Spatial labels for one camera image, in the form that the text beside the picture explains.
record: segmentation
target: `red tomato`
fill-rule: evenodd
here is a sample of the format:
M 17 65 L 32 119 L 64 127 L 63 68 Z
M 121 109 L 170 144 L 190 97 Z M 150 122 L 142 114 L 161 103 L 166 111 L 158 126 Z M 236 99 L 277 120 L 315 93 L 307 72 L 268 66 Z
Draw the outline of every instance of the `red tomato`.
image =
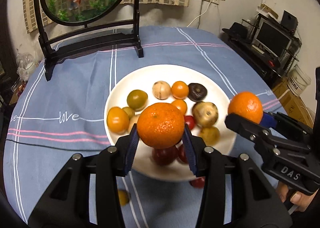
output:
M 178 157 L 183 163 L 188 163 L 188 159 L 187 159 L 186 153 L 184 151 L 184 146 L 183 145 L 181 145 L 178 148 Z
M 189 130 L 192 130 L 196 125 L 195 119 L 191 115 L 184 116 L 184 121 L 188 124 Z
M 195 188 L 204 188 L 205 177 L 200 177 L 189 182 Z
M 167 148 L 167 149 L 153 149 L 152 158 L 159 166 L 166 166 L 174 162 L 178 157 L 178 149 L 176 146 Z

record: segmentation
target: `white keyboard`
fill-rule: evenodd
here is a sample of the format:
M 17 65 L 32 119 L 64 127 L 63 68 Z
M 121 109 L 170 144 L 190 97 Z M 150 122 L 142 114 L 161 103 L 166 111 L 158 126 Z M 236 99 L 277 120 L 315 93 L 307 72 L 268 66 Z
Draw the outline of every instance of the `white keyboard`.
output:
M 262 51 L 260 48 L 258 48 L 256 45 L 252 45 L 252 47 L 256 50 L 256 51 L 258 51 L 260 54 L 264 54 L 264 51 Z

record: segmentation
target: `plastic bag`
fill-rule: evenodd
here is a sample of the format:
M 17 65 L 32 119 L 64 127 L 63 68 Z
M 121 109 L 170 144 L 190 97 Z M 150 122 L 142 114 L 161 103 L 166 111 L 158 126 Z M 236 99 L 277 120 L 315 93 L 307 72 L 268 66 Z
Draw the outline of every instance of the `plastic bag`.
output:
M 17 73 L 20 76 L 20 80 L 28 81 L 29 77 L 36 70 L 36 59 L 30 53 L 19 53 L 17 55 Z

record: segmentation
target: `tablecloth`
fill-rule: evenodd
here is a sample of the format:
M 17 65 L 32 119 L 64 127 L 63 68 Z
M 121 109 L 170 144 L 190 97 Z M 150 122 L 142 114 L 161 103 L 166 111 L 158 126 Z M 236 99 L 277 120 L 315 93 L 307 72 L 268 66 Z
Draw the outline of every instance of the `tablecloth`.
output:
M 56 65 L 49 82 L 45 80 L 44 63 L 41 63 L 13 111 L 7 138 L 59 148 L 103 150 L 110 144 L 103 123 L 110 91 L 130 72 L 155 64 L 191 68 L 211 78 L 230 99 L 241 91 L 251 91 L 260 98 L 265 111 L 284 112 L 258 74 L 215 35 L 192 28 L 149 26 L 140 28 L 140 38 L 144 49 L 141 59 L 133 47 L 114 46 L 109 51 L 98 51 Z M 5 190 L 13 209 L 25 222 L 73 153 L 6 142 Z M 231 156 L 240 153 L 247 153 L 258 166 L 262 164 L 253 143 L 238 135 Z M 275 179 L 267 178 L 276 186 Z M 117 184 L 131 194 L 130 204 L 122 207 L 127 228 L 195 227 L 202 189 L 195 189 L 188 182 L 150 179 L 134 170 L 125 178 L 117 178 Z M 96 223 L 94 188 L 95 175 L 92 175 L 90 221 Z M 231 218 L 229 177 L 226 179 L 225 212 L 226 223 Z

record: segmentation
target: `finger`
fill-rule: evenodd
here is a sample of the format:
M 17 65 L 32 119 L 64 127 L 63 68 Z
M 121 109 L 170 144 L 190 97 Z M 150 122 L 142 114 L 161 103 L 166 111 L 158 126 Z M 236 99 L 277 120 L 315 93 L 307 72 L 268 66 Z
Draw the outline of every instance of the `finger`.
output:
M 278 186 L 276 188 L 276 193 L 278 194 L 278 196 L 280 197 L 280 200 L 282 202 L 284 202 L 285 199 L 287 198 L 288 191 L 289 191 L 289 189 L 288 189 L 287 185 L 285 185 L 282 182 L 278 182 Z
M 317 193 L 317 191 L 313 195 L 307 196 L 307 195 L 302 194 L 300 192 L 295 192 L 291 196 L 290 202 L 299 206 L 296 211 L 304 212 L 307 209 L 307 207 L 309 206 L 309 204 L 312 202 L 316 193 Z

